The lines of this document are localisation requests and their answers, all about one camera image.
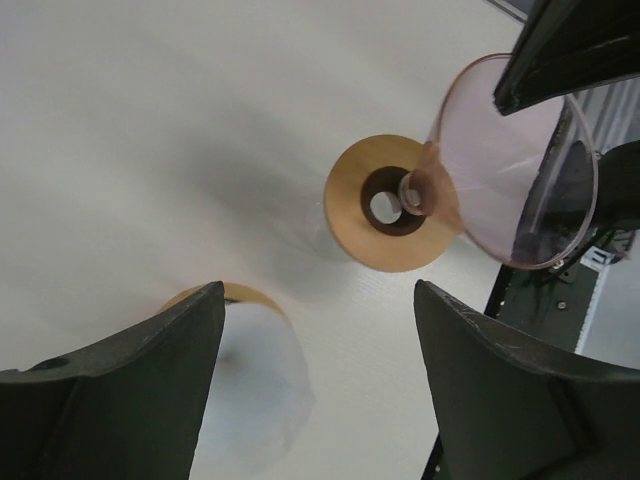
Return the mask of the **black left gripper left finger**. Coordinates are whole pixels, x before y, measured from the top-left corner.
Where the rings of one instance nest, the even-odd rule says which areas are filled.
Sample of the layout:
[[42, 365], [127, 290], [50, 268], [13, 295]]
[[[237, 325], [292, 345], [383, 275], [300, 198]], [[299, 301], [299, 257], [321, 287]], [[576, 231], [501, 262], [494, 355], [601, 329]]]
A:
[[224, 323], [212, 282], [92, 345], [2, 371], [2, 478], [188, 478]]

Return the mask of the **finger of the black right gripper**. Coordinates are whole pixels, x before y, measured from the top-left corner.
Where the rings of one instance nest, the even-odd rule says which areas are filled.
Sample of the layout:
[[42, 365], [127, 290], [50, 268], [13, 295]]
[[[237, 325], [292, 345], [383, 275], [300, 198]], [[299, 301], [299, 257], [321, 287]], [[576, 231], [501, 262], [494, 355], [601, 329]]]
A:
[[494, 103], [511, 115], [638, 75], [637, 1], [536, 1], [497, 82]]

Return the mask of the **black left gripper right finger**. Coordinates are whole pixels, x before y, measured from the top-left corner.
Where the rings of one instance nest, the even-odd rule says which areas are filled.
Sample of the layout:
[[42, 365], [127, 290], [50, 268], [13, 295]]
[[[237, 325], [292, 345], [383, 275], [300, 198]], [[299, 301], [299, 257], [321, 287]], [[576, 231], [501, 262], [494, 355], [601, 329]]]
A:
[[414, 291], [438, 424], [429, 479], [635, 479], [639, 373], [547, 344], [436, 285]]

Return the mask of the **white paper coffee filter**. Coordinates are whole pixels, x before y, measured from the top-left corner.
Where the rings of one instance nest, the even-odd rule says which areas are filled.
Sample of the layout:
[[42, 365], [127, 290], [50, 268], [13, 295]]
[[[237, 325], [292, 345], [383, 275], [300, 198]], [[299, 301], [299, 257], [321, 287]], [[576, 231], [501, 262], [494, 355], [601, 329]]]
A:
[[294, 328], [257, 303], [226, 305], [192, 479], [249, 479], [281, 460], [315, 402]]

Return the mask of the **pink glass dripper cone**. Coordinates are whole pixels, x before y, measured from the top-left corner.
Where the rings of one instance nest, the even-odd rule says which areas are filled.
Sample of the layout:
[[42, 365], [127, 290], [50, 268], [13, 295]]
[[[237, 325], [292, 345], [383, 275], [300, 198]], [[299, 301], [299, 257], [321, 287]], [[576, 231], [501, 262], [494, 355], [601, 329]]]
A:
[[494, 89], [510, 57], [481, 57], [454, 79], [417, 166], [405, 211], [434, 219], [503, 264], [543, 269], [584, 239], [598, 174], [591, 129], [572, 94], [504, 115]]

